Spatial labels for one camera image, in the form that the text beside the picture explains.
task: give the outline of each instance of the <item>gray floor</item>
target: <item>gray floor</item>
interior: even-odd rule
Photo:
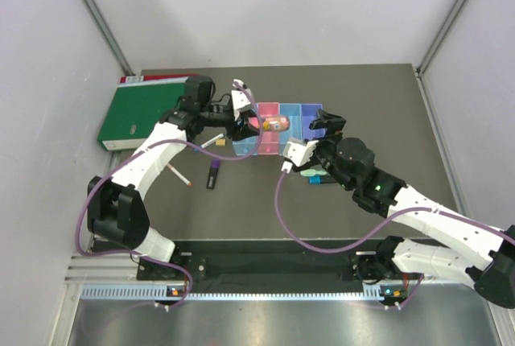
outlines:
[[[328,112],[347,119],[345,134],[361,138],[376,153],[380,168],[403,178],[431,199],[455,207],[410,65],[179,70],[184,71],[212,77],[217,97],[230,90],[233,78],[240,78],[257,101],[322,103]],[[220,131],[206,130],[197,142],[217,133]],[[230,144],[211,149],[233,154]],[[146,196],[151,224],[173,239],[285,237],[273,206],[281,161],[278,156],[258,156],[222,163],[216,188],[209,191],[205,184],[210,158],[185,151],[173,163],[193,187],[186,187],[165,170]],[[361,237],[381,221],[359,209],[351,194],[337,185],[310,186],[298,175],[290,175],[285,182],[282,200],[287,224],[301,237]],[[389,234],[421,236],[399,224],[386,227],[379,237]]]
[[[500,346],[484,300],[465,286],[424,286],[402,311],[362,302],[188,302],[166,314],[132,302],[81,301],[70,346]]]

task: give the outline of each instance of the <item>green book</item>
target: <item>green book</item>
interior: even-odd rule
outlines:
[[[186,78],[120,84],[97,141],[106,150],[137,149],[184,94]]]

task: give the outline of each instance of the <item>white wall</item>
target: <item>white wall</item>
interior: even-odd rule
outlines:
[[[426,74],[473,217],[515,224],[515,6],[470,0]]]
[[[121,72],[80,0],[0,0],[0,334],[44,344]]]
[[[96,0],[133,68],[418,65],[454,0]]]

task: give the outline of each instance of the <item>mint green marker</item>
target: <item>mint green marker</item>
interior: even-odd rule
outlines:
[[[314,175],[328,175],[328,173],[324,170],[317,171],[316,169],[307,169],[305,171],[301,171],[300,175],[302,177],[312,177]]]

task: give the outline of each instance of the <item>white marker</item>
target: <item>white marker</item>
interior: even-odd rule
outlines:
[[[220,133],[216,137],[211,138],[209,141],[204,142],[202,145],[200,145],[200,147],[202,149],[205,149],[206,147],[208,147],[209,145],[212,145],[213,143],[215,143],[216,141],[218,141],[220,138],[223,138],[223,137],[224,137],[224,134]]]
[[[186,177],[184,177],[183,175],[181,175],[180,171],[178,171],[177,169],[175,169],[172,165],[170,165],[169,163],[167,163],[167,167],[168,169],[170,169],[171,171],[174,172],[174,174],[179,177],[181,179],[181,181],[183,183],[185,183],[186,185],[188,185],[189,187],[192,185],[192,182],[187,179]]]

